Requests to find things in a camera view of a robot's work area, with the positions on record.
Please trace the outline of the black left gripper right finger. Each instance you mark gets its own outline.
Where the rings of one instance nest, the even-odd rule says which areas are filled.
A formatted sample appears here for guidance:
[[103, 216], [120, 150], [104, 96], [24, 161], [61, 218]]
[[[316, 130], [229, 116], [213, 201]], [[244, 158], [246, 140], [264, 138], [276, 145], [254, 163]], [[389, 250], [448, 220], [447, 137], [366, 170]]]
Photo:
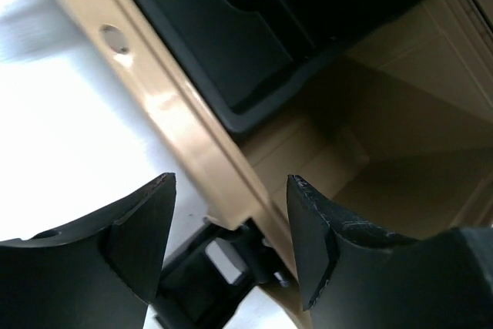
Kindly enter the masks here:
[[365, 220], [304, 178], [287, 179], [303, 309], [315, 328], [490, 328], [492, 230], [424, 240]]

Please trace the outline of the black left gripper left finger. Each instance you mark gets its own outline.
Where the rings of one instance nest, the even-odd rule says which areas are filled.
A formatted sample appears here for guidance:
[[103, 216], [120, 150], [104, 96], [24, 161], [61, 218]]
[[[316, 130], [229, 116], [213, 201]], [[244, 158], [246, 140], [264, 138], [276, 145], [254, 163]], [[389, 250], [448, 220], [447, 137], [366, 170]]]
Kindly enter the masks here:
[[3, 328], [141, 328], [156, 297], [176, 176], [28, 240], [1, 244]]

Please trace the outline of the tan plastic toolbox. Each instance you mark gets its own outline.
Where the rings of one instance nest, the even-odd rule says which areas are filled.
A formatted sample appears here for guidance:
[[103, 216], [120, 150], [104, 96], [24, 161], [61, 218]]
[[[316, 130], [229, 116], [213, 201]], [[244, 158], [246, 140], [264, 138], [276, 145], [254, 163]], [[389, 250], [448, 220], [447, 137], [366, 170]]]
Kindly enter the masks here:
[[229, 133], [133, 0], [1, 0], [1, 244], [174, 173], [141, 328], [315, 328], [287, 179], [424, 240], [492, 230], [492, 0], [423, 0]]

